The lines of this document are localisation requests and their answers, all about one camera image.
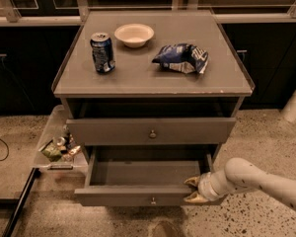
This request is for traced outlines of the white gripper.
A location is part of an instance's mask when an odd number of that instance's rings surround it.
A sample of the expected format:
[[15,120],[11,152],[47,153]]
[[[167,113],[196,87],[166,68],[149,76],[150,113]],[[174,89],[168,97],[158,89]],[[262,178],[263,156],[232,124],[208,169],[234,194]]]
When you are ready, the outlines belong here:
[[191,177],[186,179],[184,184],[198,187],[198,192],[193,192],[184,198],[187,203],[215,201],[229,193],[228,181],[224,171],[208,172],[200,177]]

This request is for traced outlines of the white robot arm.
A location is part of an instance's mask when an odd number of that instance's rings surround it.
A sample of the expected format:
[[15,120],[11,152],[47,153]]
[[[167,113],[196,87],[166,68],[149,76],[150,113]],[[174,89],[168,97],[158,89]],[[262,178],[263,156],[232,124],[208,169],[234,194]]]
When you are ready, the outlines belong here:
[[296,211],[296,181],[269,174],[243,158],[232,158],[223,169],[188,178],[185,184],[195,187],[184,198],[188,203],[215,201],[225,195],[256,189]]

